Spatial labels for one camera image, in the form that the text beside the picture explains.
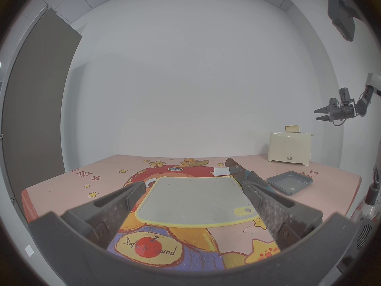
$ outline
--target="cartoon character print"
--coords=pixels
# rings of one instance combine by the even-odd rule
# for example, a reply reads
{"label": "cartoon character print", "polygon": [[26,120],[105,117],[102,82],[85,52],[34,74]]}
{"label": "cartoon character print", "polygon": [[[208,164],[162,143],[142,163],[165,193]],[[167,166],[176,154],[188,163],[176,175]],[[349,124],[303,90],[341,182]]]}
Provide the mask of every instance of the cartoon character print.
{"label": "cartoon character print", "polygon": [[[164,162],[150,164],[152,167],[135,173],[124,186],[134,182],[144,181],[146,193],[139,199],[132,211],[121,226],[118,234],[110,243],[107,250],[118,256],[134,262],[181,271],[213,271],[234,268],[249,264],[261,259],[261,255],[268,257],[269,249],[272,254],[279,252],[276,244],[263,245],[263,241],[250,242],[250,251],[247,253],[237,251],[221,251],[215,236],[225,233],[222,228],[173,228],[154,226],[139,222],[135,211],[160,177],[213,177],[214,169],[207,167],[208,160],[197,161],[185,158],[181,165],[165,165]],[[249,225],[255,229],[263,229],[260,218]]]}

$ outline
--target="gray cutting board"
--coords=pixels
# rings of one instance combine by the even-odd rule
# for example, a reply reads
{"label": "gray cutting board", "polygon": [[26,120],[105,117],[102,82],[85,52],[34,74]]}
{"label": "gray cutting board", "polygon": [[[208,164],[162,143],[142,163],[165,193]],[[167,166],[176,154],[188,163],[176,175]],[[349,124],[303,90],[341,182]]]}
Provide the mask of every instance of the gray cutting board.
{"label": "gray cutting board", "polygon": [[157,226],[210,228],[254,220],[258,213],[232,177],[161,177],[135,216]]}

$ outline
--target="white label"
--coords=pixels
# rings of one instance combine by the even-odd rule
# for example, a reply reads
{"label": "white label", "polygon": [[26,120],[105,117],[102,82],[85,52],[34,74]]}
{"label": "white label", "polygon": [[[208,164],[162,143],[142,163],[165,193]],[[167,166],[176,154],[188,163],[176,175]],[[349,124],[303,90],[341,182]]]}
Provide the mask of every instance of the white label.
{"label": "white label", "polygon": [[226,176],[230,175],[230,171],[228,167],[215,167],[214,176]]}
{"label": "white label", "polygon": [[25,251],[26,251],[26,254],[31,257],[32,254],[34,253],[32,247],[30,245],[27,245],[26,248],[25,248]]}

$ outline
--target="gray door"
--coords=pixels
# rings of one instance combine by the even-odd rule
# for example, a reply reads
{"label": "gray door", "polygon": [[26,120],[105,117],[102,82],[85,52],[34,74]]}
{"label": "gray door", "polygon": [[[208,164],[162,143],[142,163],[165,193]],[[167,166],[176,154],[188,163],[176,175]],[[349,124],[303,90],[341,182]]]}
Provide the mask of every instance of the gray door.
{"label": "gray door", "polygon": [[21,192],[25,188],[65,172],[61,104],[66,76],[81,40],[52,9],[36,20],[3,86],[1,132],[8,191],[23,212]]}

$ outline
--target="robotic arm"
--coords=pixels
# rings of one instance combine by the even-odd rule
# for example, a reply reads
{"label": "robotic arm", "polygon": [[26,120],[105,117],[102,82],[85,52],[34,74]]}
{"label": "robotic arm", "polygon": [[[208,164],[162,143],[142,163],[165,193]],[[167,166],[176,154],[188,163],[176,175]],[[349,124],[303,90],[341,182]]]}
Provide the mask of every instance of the robotic arm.
{"label": "robotic arm", "polygon": [[330,121],[352,119],[358,115],[365,116],[373,93],[381,96],[381,76],[369,73],[365,82],[365,90],[357,103],[350,98],[348,88],[339,89],[341,103],[338,105],[336,98],[331,98],[328,106],[315,110],[315,113],[327,113],[325,116],[317,117],[317,120]]}
{"label": "robotic arm", "polygon": [[[367,81],[365,82],[365,90],[357,103],[355,103],[354,99],[350,98],[348,88],[341,88],[339,90],[341,103],[338,104],[336,98],[331,98],[328,106],[314,111],[315,113],[326,113],[327,115],[317,117],[316,119],[330,121],[334,125],[334,120],[341,120],[343,121],[342,123],[335,125],[340,126],[346,119],[352,119],[358,115],[363,117],[367,112],[373,93],[381,96],[381,76],[369,73]],[[377,196],[380,188],[379,171],[381,171],[381,141],[378,145],[376,164],[373,168],[373,183],[369,186],[368,193],[363,203],[358,207],[358,212],[360,212],[359,218],[374,219],[378,215]]]}

